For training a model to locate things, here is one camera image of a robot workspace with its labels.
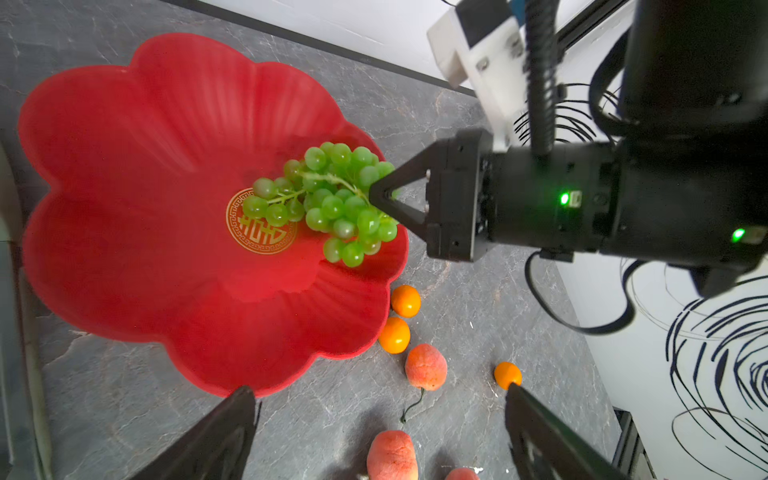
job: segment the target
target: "white bracket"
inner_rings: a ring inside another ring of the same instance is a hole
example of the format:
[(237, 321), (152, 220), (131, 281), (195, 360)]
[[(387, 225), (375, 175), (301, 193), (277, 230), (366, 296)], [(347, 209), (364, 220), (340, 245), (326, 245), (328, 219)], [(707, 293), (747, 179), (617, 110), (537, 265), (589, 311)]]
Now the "white bracket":
[(512, 16), (469, 47), (455, 9), (427, 31), (429, 44), (448, 83), (458, 87), (469, 79), (493, 133), (493, 150), (504, 152), (518, 143), (515, 114), (525, 108), (527, 83), (525, 43)]

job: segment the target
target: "red plastic tray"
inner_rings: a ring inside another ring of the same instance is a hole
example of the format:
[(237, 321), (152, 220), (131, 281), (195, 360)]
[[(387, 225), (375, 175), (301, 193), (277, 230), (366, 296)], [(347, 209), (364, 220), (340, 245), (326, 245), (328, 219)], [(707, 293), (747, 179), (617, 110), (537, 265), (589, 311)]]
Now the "red plastic tray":
[(389, 312), (408, 236), (349, 269), (302, 222), (249, 223), (238, 193), (324, 141), (366, 146), (310, 76), (209, 38), (161, 35), (131, 65), (57, 74), (28, 97), (19, 136), (51, 193), (28, 222), (36, 293), (79, 328), (162, 342), (195, 385), (257, 396), (317, 356), (368, 349)]

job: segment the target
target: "black strap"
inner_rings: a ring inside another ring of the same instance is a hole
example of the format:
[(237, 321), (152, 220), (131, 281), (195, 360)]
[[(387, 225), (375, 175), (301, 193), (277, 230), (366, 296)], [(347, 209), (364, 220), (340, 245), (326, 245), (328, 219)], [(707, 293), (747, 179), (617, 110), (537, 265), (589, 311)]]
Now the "black strap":
[(561, 325), (566, 326), (575, 332), (583, 333), (584, 335), (607, 335), (608, 333), (618, 332), (625, 326), (632, 323), (632, 320), (634, 320), (634, 304), (632, 303), (632, 300), (630, 300), (629, 294), (627, 293), (627, 282), (632, 276), (632, 273), (634, 273), (634, 271), (637, 270), (640, 266), (645, 264), (643, 260), (635, 260), (632, 262), (629, 268), (624, 271), (624, 275), (621, 277), (621, 289), (624, 291), (624, 298), (627, 299), (627, 308), (624, 309), (624, 313), (622, 313), (621, 316), (613, 322), (606, 323), (605, 325), (584, 327), (571, 325), (570, 323), (560, 318), (557, 313), (553, 312), (552, 309), (549, 308), (549, 305), (547, 305), (544, 297), (542, 297), (538, 290), (536, 290), (536, 285), (534, 285), (533, 278), (531, 277), (531, 262), (533, 257), (540, 256), (540, 254), (541, 250), (531, 253), (531, 256), (529, 256), (525, 261), (525, 282), (528, 284), (528, 288), (531, 289), (531, 293), (533, 293), (533, 297), (536, 299), (538, 304), (541, 305), (541, 308), (544, 309), (544, 311), (550, 317), (552, 317), (555, 322), (560, 323)]

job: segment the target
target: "marble surface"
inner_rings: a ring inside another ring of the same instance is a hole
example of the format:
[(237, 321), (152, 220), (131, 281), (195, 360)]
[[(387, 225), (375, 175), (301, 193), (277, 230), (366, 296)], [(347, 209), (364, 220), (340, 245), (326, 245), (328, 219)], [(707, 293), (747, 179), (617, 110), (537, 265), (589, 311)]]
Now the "marble surface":
[[(48, 76), (81, 65), (119, 64), (161, 33), (206, 35), (255, 61), (281, 61), (316, 78), (345, 116), (401, 164), (437, 137), (481, 125), (474, 98), (156, 0), (0, 0), (0, 142), (12, 162), (25, 214), (48, 191), (15, 130), (26, 94)], [(404, 198), (423, 203), (410, 187)], [(475, 264), (429, 259), (412, 236), (397, 284), (422, 292), (410, 321), (412, 345), (432, 343), (449, 364), (446, 385), (425, 396), (404, 427), (421, 478), (439, 480), (457, 465), (481, 478), (517, 478), (504, 429), (503, 391), (492, 368), (518, 364), (524, 385), (610, 458), (619, 428), (584, 339), (552, 322), (525, 289), (530, 250), (496, 247)], [(557, 270), (535, 277), (556, 310), (574, 321)], [(170, 364), (162, 346), (119, 343), (81, 332), (41, 306), (41, 356), (57, 479), (125, 478), (218, 402)], [(355, 478), (384, 429), (401, 427), (418, 391), (405, 356), (374, 345), (361, 356), (318, 360), (289, 388), (264, 399), (246, 478)]]

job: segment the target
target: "circular gold emblem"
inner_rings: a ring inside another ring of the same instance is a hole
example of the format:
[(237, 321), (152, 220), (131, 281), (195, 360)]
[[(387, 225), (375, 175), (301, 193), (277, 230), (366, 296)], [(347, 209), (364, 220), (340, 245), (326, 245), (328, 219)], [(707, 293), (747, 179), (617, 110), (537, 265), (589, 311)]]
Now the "circular gold emblem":
[(274, 255), (290, 247), (299, 230), (295, 222), (288, 222), (282, 227), (272, 227), (265, 219), (254, 220), (243, 214), (243, 200), (253, 195), (253, 190), (246, 188), (237, 192), (227, 205), (227, 229), (232, 238), (246, 250), (261, 255)]

